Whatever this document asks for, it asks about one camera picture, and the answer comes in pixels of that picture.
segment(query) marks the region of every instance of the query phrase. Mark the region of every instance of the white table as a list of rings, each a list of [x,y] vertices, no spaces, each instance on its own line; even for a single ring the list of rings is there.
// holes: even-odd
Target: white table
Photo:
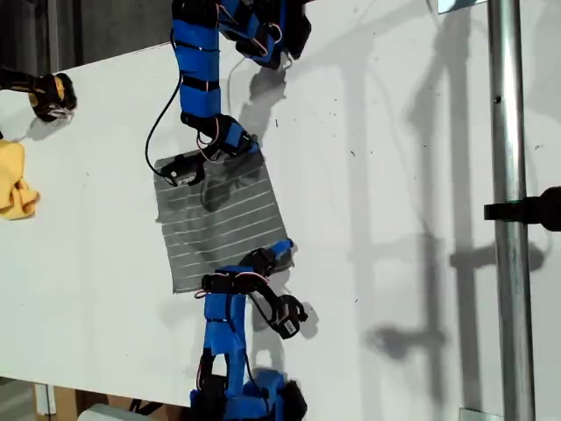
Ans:
[[[287,286],[315,309],[318,333],[280,343],[248,326],[248,345],[281,354],[275,366],[301,382],[309,420],[444,421],[468,404],[501,413],[494,229],[483,221],[492,201],[486,11],[438,18],[437,38],[423,2],[368,7],[310,4],[312,38],[264,138],[299,246]],[[558,11],[535,0],[523,18],[530,194],[561,183],[560,53],[538,43],[559,35],[548,20]],[[237,117],[258,68],[239,65],[228,94],[239,56],[222,49],[223,111]],[[176,83],[173,52],[158,46],[69,74],[79,110],[56,131],[29,130],[25,96],[0,94],[4,135],[22,139],[26,179],[42,195],[35,218],[0,221],[0,375],[188,404],[202,302],[172,295],[143,155]],[[153,161],[195,147],[179,114],[176,101]],[[557,419],[559,237],[531,228],[530,238],[549,250],[532,275],[539,419]],[[258,353],[258,365],[270,360]]]

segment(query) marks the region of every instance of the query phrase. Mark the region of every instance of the yellow cloth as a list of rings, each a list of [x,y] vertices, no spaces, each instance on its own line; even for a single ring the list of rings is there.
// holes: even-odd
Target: yellow cloth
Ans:
[[[20,219],[35,213],[39,193],[24,181],[24,147],[0,139],[0,217]]]

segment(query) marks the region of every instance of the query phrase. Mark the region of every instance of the gray cloth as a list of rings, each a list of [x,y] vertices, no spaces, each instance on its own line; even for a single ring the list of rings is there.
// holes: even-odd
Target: gray cloth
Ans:
[[[203,275],[287,237],[261,152],[207,162],[205,170],[204,182],[193,187],[154,180],[174,293],[198,290]]]

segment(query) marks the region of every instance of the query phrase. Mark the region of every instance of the blue robotic arm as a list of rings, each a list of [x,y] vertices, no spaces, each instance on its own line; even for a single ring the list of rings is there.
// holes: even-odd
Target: blue robotic arm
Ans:
[[[280,241],[249,253],[238,266],[203,277],[207,324],[197,388],[191,393],[195,420],[299,421],[306,414],[298,386],[287,382],[283,374],[264,370],[253,379],[245,344],[245,302],[253,292],[259,292],[271,306],[272,317],[267,322],[284,339],[295,336],[308,318],[296,298],[276,296],[266,280],[292,245],[289,239]],[[219,355],[226,360],[226,376],[212,374]],[[250,381],[244,384],[246,369]]]
[[[172,46],[180,70],[181,121],[197,130],[200,153],[178,155],[160,171],[174,186],[204,178],[204,162],[220,153],[256,153],[258,143],[231,116],[222,114],[218,38],[260,66],[278,68],[281,53],[298,59],[311,25],[304,14],[309,0],[174,0]],[[201,134],[209,138],[201,139]]]

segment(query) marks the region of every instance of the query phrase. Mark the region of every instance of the silver pipe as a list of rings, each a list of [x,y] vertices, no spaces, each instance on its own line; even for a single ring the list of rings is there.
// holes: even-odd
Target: silver pipe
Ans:
[[[494,201],[526,196],[519,0],[489,0]],[[528,230],[495,223],[506,421],[535,421]]]

